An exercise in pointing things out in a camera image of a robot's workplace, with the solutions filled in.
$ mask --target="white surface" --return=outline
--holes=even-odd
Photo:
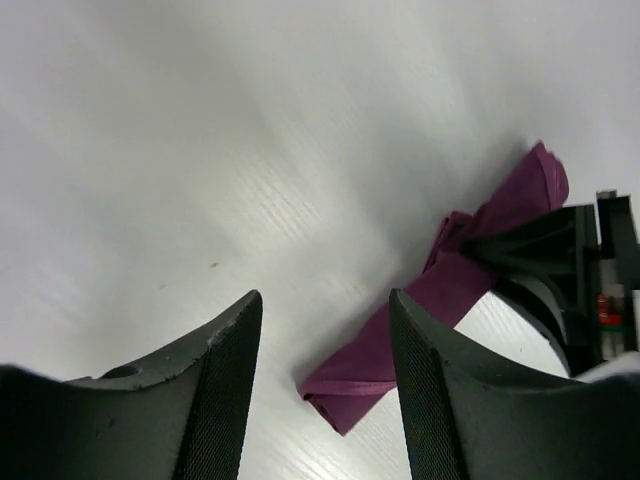
[[[409,478],[395,394],[340,438],[294,379],[418,273],[441,217],[477,207],[523,144],[560,155],[572,201],[640,198],[639,14],[0,1],[0,362],[97,375],[258,288],[240,478]],[[461,328],[558,368],[494,307]]]

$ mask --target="purple fabric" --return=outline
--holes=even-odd
[[[544,215],[561,207],[568,194],[562,164],[538,143],[473,216],[454,211],[442,222],[423,274],[405,291],[434,317],[454,327],[497,279],[459,253],[462,242]],[[388,304],[378,310],[351,343],[300,386],[302,398],[342,435],[396,386],[388,310]]]

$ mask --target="fabric fold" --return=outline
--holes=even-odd
[[[454,327],[498,278],[460,254],[462,243],[560,208],[568,195],[562,164],[538,143],[474,215],[454,211],[442,222],[424,272],[404,290],[435,318]],[[350,343],[302,383],[299,393],[344,435],[395,386],[385,304]]]

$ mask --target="dark red towel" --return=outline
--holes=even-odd
[[[538,143],[475,215],[452,212],[440,228],[424,273],[405,291],[454,327],[491,289],[496,275],[459,253],[464,240],[492,235],[559,208],[569,195],[562,164]],[[346,434],[396,386],[389,306],[357,337],[327,359],[300,387],[300,395],[340,434]]]

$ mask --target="maroon cloth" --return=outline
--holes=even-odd
[[[497,279],[459,253],[462,242],[544,215],[561,207],[568,194],[562,164],[538,143],[475,215],[454,211],[442,222],[423,274],[405,291],[435,318],[454,327]],[[386,304],[351,343],[307,378],[299,392],[344,435],[395,386]]]

